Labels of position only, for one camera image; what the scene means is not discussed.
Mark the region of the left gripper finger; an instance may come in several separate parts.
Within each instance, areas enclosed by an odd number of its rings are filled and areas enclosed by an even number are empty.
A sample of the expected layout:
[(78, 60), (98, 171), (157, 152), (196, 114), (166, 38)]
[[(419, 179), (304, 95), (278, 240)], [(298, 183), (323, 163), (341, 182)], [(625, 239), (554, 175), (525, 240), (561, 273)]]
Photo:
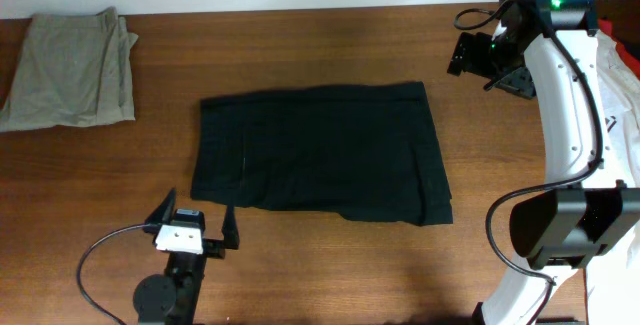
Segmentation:
[(147, 226), (161, 226), (168, 224), (174, 211), (176, 189), (172, 188), (161, 204), (145, 219)]
[(226, 249), (239, 248), (239, 229), (237, 226), (235, 207), (227, 206), (222, 224), (223, 243)]

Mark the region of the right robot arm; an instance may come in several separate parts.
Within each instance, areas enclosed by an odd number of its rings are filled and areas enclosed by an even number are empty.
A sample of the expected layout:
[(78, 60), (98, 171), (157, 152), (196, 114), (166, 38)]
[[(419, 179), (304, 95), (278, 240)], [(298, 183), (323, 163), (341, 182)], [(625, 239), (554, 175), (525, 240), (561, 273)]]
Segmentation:
[(488, 89), (536, 99), (545, 179), (507, 194), (515, 254), (475, 324), (532, 324), (554, 292), (608, 254), (639, 220), (639, 190), (626, 180), (606, 129), (597, 76), (593, 0), (499, 0), (481, 24), (461, 25), (448, 71)]

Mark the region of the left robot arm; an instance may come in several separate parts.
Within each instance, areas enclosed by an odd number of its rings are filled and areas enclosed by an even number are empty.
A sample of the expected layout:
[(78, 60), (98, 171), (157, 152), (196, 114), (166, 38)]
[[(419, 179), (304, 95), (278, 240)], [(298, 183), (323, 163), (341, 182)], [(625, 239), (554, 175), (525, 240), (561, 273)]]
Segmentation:
[(133, 307), (144, 325), (191, 324), (209, 259), (225, 258), (240, 244), (235, 209), (225, 209), (222, 238), (209, 239), (201, 211), (177, 209), (176, 191), (170, 190), (146, 218), (144, 232), (153, 236), (156, 250), (168, 255), (160, 274), (144, 278), (136, 287)]

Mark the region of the black shorts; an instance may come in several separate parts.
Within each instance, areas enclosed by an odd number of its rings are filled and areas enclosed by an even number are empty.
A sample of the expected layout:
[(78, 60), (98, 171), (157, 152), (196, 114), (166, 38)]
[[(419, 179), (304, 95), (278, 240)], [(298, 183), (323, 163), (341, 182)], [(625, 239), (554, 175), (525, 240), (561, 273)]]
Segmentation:
[(449, 224), (452, 194), (422, 82), (205, 99), (190, 195), (351, 221)]

